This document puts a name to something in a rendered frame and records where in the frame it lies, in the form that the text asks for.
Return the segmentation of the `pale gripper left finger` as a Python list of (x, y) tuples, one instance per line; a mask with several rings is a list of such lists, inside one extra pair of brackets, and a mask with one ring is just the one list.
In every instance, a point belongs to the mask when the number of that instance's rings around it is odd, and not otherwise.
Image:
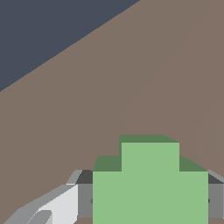
[(93, 172), (75, 170), (69, 180), (20, 207), (4, 224), (74, 224), (93, 217)]

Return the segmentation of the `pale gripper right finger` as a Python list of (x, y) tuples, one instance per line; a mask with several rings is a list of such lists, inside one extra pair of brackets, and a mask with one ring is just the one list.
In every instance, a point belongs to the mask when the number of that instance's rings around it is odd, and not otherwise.
[(224, 218), (224, 178), (208, 171), (208, 217)]

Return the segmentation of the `green stepped block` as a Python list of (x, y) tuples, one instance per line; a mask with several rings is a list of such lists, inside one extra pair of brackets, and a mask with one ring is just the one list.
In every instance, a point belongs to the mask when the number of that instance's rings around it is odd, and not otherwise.
[(208, 171), (164, 135), (120, 135), (93, 169), (93, 224), (208, 224)]

